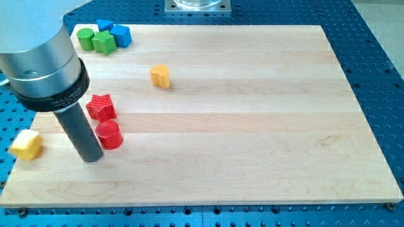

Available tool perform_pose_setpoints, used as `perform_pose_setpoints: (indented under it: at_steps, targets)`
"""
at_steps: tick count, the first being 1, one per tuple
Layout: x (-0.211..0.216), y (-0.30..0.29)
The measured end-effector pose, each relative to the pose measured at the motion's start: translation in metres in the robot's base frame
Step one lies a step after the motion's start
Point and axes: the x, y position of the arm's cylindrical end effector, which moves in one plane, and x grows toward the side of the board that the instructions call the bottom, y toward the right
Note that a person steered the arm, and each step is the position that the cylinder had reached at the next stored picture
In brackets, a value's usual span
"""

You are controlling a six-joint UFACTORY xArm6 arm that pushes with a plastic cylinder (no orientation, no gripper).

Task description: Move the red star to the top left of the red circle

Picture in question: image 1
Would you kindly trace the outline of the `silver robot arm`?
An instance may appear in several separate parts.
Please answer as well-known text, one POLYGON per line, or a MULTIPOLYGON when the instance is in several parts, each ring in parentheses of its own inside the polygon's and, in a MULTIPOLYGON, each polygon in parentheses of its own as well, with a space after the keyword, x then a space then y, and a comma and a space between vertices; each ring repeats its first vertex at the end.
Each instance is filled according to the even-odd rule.
POLYGON ((90 78, 63 18, 87 0, 1 1, 1 71, 27 109, 53 112, 85 162, 102 155, 78 103, 90 78))

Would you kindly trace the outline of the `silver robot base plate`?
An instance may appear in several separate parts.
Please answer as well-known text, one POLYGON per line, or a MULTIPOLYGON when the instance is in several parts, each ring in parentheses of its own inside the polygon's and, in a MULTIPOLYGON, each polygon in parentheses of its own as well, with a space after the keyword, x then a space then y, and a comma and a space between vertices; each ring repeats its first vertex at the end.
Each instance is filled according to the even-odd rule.
POLYGON ((232 12, 231 0, 165 0, 164 10, 168 14, 223 14, 232 12))

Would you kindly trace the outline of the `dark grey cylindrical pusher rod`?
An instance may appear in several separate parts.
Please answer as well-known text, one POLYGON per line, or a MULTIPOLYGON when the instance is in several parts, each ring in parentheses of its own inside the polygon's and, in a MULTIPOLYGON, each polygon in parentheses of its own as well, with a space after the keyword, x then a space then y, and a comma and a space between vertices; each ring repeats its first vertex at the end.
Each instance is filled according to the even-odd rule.
POLYGON ((54 115, 84 162, 101 159, 102 148, 78 102, 55 111, 54 115))

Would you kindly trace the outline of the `black ring tool flange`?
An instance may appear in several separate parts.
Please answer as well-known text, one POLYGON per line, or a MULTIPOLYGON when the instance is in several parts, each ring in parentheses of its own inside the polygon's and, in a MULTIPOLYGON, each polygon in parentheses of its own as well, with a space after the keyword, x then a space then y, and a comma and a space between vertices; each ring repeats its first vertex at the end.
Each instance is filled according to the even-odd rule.
POLYGON ((72 105, 85 94, 90 84, 85 64, 80 58, 79 61, 81 71, 78 79, 63 92, 45 98, 30 98, 12 88, 15 97, 25 108, 35 112, 54 112, 72 105))

